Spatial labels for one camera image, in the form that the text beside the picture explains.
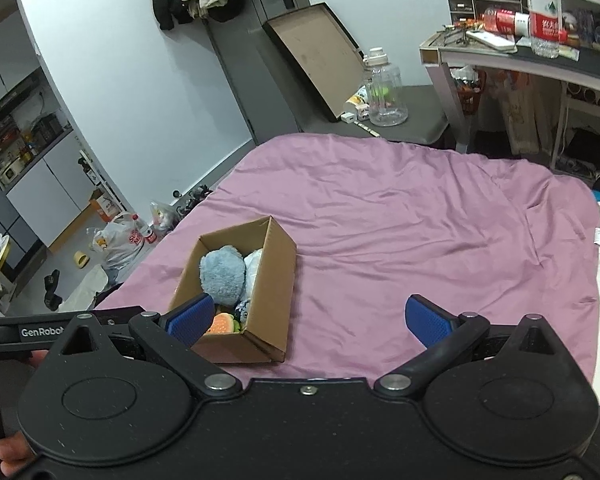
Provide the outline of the person's right hand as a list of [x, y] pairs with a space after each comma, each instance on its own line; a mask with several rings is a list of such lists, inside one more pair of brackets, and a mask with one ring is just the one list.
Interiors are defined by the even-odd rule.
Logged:
[[34, 460], [35, 454], [21, 431], [0, 439], [2, 474], [11, 476]]

